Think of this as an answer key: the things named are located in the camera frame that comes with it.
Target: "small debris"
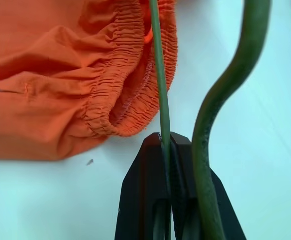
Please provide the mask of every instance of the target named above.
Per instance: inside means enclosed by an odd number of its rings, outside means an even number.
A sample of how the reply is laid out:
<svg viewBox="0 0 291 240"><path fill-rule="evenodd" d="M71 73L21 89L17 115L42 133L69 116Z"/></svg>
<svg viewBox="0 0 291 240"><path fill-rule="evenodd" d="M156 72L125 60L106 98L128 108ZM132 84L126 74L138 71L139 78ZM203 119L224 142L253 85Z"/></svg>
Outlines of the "small debris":
<svg viewBox="0 0 291 240"><path fill-rule="evenodd" d="M93 159L91 159L86 165L87 166L89 166L89 165L91 165L91 164L93 164L94 163L94 160Z"/></svg>

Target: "black tool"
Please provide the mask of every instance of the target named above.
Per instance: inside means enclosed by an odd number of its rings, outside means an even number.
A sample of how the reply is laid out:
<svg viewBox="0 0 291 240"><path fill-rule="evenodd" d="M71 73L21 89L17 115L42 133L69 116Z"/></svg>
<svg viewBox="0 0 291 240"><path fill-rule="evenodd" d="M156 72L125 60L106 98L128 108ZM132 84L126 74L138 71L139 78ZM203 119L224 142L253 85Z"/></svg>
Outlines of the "black tool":
<svg viewBox="0 0 291 240"><path fill-rule="evenodd" d="M171 133L171 174L166 174L159 133L147 137L121 190L115 240L164 240L171 233L171 209L177 240L201 240L192 143ZM246 240L225 188L211 170L227 240Z"/></svg>

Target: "orange cloth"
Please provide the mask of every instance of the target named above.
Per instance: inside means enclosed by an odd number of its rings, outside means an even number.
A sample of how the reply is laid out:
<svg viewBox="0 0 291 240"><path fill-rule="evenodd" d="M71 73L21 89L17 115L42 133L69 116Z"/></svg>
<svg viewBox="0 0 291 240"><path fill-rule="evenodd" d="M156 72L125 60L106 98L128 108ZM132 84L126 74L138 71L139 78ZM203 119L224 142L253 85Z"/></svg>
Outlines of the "orange cloth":
<svg viewBox="0 0 291 240"><path fill-rule="evenodd" d="M168 87L175 1L158 1ZM142 131L159 110L151 38L149 0L0 0L0 159L60 160Z"/></svg>

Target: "white background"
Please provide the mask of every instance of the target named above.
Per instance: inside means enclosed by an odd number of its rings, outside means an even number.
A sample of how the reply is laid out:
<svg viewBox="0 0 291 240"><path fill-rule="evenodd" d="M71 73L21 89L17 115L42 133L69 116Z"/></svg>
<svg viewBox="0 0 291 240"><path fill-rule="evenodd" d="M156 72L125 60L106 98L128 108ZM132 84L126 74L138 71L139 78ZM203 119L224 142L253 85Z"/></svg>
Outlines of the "white background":
<svg viewBox="0 0 291 240"><path fill-rule="evenodd" d="M192 138L200 105L230 63L243 0L179 0L171 130ZM262 57L212 130L211 167L249 240L291 239L291 0L274 0ZM157 116L55 163L0 161L0 240L113 240L122 181Z"/></svg>

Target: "gathered fabric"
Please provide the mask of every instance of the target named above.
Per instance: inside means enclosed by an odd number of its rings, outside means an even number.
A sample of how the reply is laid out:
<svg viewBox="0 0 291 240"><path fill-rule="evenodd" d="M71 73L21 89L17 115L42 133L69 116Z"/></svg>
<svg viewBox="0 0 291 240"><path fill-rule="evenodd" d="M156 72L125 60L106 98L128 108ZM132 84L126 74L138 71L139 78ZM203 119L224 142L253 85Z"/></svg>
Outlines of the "gathered fabric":
<svg viewBox="0 0 291 240"><path fill-rule="evenodd" d="M158 0L168 88L176 0ZM0 159L56 161L159 110L149 0L0 0Z"/></svg>

